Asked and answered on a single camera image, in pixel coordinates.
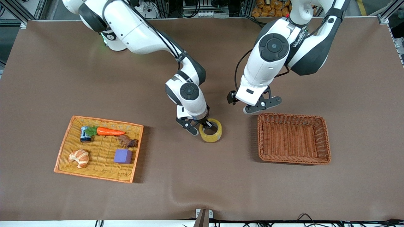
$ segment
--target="toy carrot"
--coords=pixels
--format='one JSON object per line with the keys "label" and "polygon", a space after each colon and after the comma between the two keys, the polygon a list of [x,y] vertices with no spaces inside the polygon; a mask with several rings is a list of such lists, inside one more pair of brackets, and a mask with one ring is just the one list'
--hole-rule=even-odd
{"label": "toy carrot", "polygon": [[100,136],[120,136],[125,134],[125,132],[104,128],[104,127],[88,127],[84,132],[89,136],[100,135]]}

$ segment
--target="blue can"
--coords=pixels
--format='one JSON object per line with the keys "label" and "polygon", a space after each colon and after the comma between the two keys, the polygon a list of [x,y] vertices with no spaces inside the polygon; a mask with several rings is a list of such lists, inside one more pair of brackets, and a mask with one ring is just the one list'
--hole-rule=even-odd
{"label": "blue can", "polygon": [[83,143],[89,143],[91,142],[91,136],[89,136],[87,133],[85,133],[84,130],[88,129],[88,126],[83,126],[81,127],[81,136],[80,136],[80,142]]}

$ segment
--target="purple block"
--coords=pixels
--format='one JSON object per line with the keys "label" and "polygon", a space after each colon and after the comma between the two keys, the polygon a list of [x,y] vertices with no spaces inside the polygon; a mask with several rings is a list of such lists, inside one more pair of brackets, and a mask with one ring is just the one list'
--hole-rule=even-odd
{"label": "purple block", "polygon": [[115,151],[114,162],[119,164],[130,164],[132,160],[132,152],[128,149],[117,149]]}

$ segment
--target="white robotic arm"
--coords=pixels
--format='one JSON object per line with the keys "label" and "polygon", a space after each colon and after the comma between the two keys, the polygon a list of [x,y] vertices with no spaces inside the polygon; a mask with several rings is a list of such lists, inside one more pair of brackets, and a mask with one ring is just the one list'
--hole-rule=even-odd
{"label": "white robotic arm", "polygon": [[[271,96],[269,85],[281,75],[278,73],[283,66],[299,75],[313,74],[323,66],[349,0],[291,0],[291,3],[289,18],[269,22],[262,28],[244,68],[240,88],[227,96],[233,105],[237,101],[246,103],[245,114],[282,102],[280,97]],[[320,5],[327,11],[316,35],[303,29],[313,17],[311,5]],[[267,92],[269,99],[262,95]]]}
{"label": "white robotic arm", "polygon": [[87,0],[79,9],[71,6],[73,0],[63,0],[71,12],[78,12],[84,24],[100,32],[112,50],[128,49],[135,54],[148,54],[159,50],[170,52],[182,68],[166,82],[168,97],[177,104],[176,121],[192,135],[199,132],[195,126],[216,130],[209,122],[209,107],[199,85],[205,81],[205,69],[167,34],[158,31],[124,0]]}

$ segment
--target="brown table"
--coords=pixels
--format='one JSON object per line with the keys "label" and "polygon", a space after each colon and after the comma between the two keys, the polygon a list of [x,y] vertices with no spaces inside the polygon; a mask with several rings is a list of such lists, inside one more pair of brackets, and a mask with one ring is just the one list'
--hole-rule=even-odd
{"label": "brown table", "polygon": [[[168,52],[113,52],[81,22],[30,21],[0,81],[0,220],[184,219],[196,208],[227,220],[403,218],[404,69],[387,26],[346,18],[318,73],[272,83],[283,102],[271,111],[326,119],[332,161],[303,166],[260,161],[257,117],[225,98],[257,25],[153,24],[205,67],[201,88],[222,139],[205,143],[175,122]],[[146,126],[136,183],[53,172],[72,115]]]}

